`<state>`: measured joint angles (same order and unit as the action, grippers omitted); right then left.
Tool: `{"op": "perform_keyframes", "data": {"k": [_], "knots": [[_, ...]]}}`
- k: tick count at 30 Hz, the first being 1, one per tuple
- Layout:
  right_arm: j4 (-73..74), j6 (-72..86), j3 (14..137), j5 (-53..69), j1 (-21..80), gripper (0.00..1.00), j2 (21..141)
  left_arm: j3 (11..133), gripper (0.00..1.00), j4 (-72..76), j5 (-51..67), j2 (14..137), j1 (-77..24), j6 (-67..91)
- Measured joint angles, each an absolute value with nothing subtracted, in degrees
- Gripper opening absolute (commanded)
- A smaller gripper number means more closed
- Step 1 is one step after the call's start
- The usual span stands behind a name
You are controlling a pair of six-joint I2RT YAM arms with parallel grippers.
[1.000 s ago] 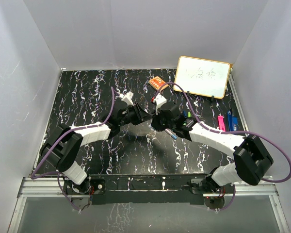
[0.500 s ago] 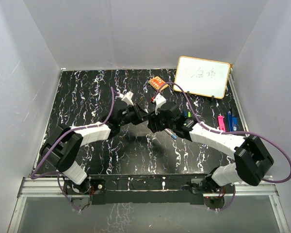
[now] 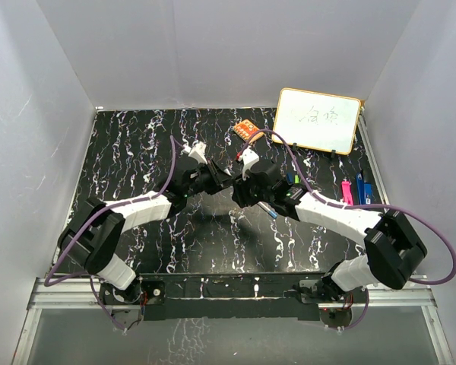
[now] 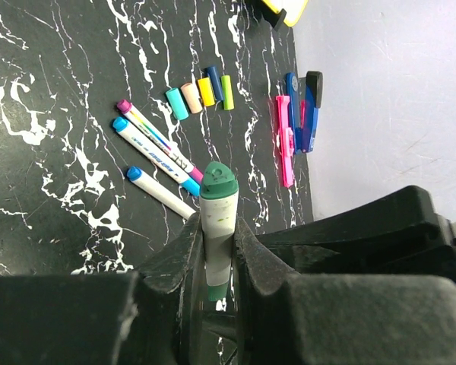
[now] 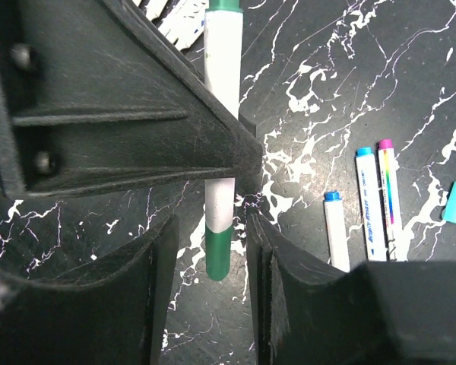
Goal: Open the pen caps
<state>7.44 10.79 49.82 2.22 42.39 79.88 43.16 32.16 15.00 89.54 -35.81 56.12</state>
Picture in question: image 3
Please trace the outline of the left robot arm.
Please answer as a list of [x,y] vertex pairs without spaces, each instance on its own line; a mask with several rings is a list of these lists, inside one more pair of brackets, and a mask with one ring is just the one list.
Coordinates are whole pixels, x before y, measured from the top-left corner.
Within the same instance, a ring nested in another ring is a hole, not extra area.
[[116,255],[121,235],[177,215],[194,195],[214,195],[232,184],[233,176],[213,160],[199,162],[183,157],[146,194],[114,202],[88,198],[63,230],[58,248],[68,250],[67,257],[84,273],[109,284],[118,300],[134,303],[141,296],[142,286],[138,274]]

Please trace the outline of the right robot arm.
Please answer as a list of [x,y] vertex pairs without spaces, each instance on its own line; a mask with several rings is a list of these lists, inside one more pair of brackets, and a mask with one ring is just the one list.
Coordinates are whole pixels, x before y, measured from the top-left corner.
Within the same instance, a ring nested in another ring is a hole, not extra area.
[[365,248],[364,255],[334,264],[315,284],[297,284],[300,297],[339,302],[356,288],[378,283],[400,290],[426,257],[425,245],[399,211],[378,213],[325,204],[320,194],[288,182],[270,160],[242,157],[241,163],[232,195],[239,207],[264,202],[283,217],[324,227]]

